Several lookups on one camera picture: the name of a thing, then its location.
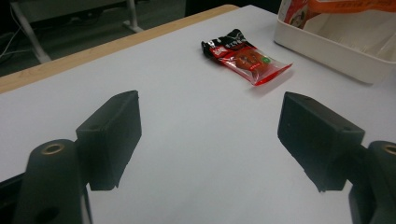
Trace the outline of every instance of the wooden table edge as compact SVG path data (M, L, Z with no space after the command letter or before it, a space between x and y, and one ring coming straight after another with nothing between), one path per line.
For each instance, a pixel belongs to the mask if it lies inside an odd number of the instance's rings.
M128 35L103 45L91 49L85 49L78 53L62 57L61 59L43 63L7 76L0 77L0 93L16 90L17 88L37 82L47 77L54 76L84 63L104 57L108 54L143 43L161 35L166 35L181 28L193 25L200 21L205 21L235 9L238 9L238 7L234 5L215 7L177 21L171 21L164 25L148 29L138 34Z

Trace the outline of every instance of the white container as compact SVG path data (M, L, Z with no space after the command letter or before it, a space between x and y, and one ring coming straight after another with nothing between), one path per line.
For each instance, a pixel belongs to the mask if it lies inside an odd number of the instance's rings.
M286 11L289 8L290 1L283 0L278 13L275 34L275 42L277 44L297 51L319 63L326 64L341 73L365 83L376 83L388 76L392 70L396 71L396 62L394 61L394 52L396 49L393 49L393 53L390 56L388 53L385 59L381 59L380 54L375 55L365 52L367 49L366 46L367 44L370 45L370 42L355 41L353 42L355 44L353 46L344 43L346 39L353 40L353 36L358 32L358 29L348 29L350 33L337 32L334 29L341 27L339 21L333 20L334 22L338 22L338 26L325 22L329 20L329 15L319 15L317 18L311 19L312 21L308 21L305 29L308 29L309 32L285 23ZM391 15L393 16L391 17L392 22L389 24L393 26L390 29L396 34L396 17L394 15L395 13ZM354 23L353 25L355 28L359 28L359 31L367 30L367 24L356 25ZM324 34L345 34L345 36L331 38L331 36ZM371 37L374 45L374 41L378 40L378 35L371 35ZM389 43L393 48L395 46L394 43L396 43L395 38L396 35L388 37Z

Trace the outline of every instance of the desk in background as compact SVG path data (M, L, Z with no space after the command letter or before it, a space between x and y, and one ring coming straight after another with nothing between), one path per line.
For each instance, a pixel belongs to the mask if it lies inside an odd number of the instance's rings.
M359 83L274 43L275 14L226 8L180 30L173 22L142 32L136 38L145 41L136 45L126 37L1 78L0 180L23 172L36 146L75 140L77 126L112 95L138 90L143 135L120 188L90 192L94 223L351 223L350 184L318 193L277 139L283 95L311 96L357 124L366 131L365 147L394 142L394 74L372 86ZM252 87L205 58L201 41L233 28L293 67ZM108 54L106 46L123 50Z

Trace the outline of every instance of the white cable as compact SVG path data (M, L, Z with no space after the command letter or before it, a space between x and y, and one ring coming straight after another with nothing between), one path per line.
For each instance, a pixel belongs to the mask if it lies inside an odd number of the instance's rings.
M20 29L21 29L21 28L19 28L19 29L17 30L17 32L15 32L14 35L11 37L11 39L8 41L8 44L6 45L6 48L3 50L3 53L0 54L0 59L1 59L4 55L6 55L6 52L7 52L8 48L9 48L9 46L11 45L12 40L13 40L14 37L18 34L18 32L20 31Z

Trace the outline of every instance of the red snack package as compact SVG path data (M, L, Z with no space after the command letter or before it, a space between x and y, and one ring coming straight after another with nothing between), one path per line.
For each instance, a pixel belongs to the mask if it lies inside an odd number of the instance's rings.
M291 67L262 53L238 29L218 39L203 41L201 45L206 57L225 64L254 86L272 80Z

